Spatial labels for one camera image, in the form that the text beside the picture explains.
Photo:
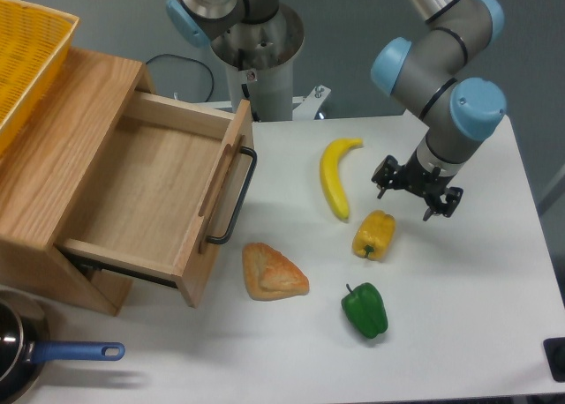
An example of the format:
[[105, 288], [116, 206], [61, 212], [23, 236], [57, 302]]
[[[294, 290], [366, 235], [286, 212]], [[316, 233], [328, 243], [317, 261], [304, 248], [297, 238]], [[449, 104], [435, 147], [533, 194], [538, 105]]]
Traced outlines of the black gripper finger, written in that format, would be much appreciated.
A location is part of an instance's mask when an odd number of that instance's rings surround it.
[[435, 215], [450, 218], [462, 197], [463, 189], [459, 187], [446, 187], [441, 191], [427, 191], [424, 194], [424, 200], [428, 208], [424, 213], [423, 221], [428, 221]]
[[388, 155], [374, 170], [371, 181], [378, 187], [377, 199], [382, 199], [388, 190], [402, 190], [403, 166], [395, 157]]

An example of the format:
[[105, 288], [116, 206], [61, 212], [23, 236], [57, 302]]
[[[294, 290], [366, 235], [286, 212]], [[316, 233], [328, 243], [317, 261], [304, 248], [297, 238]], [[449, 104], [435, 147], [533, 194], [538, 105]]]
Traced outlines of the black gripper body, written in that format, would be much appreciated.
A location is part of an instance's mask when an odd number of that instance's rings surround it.
[[453, 176], [442, 176], [439, 168], [424, 168], [416, 152], [403, 165], [403, 190], [422, 199], [427, 191], [441, 191], [448, 187], [452, 179]]

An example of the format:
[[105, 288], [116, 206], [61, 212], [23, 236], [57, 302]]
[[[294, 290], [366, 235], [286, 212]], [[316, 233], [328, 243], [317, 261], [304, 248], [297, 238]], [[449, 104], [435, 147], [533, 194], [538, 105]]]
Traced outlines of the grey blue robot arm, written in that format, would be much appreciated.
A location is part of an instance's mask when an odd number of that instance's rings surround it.
[[[426, 202], [426, 215], [449, 217], [463, 192], [451, 185], [507, 111], [502, 90], [457, 73], [501, 34], [496, 0], [411, 0], [428, 26], [418, 42], [387, 44], [371, 68], [373, 83], [422, 121], [427, 133], [410, 159], [387, 157], [375, 170], [380, 191], [404, 190]], [[260, 122], [292, 116], [293, 63], [305, 40], [301, 18], [280, 0], [167, 0], [181, 36], [222, 61], [230, 99], [251, 103]]]

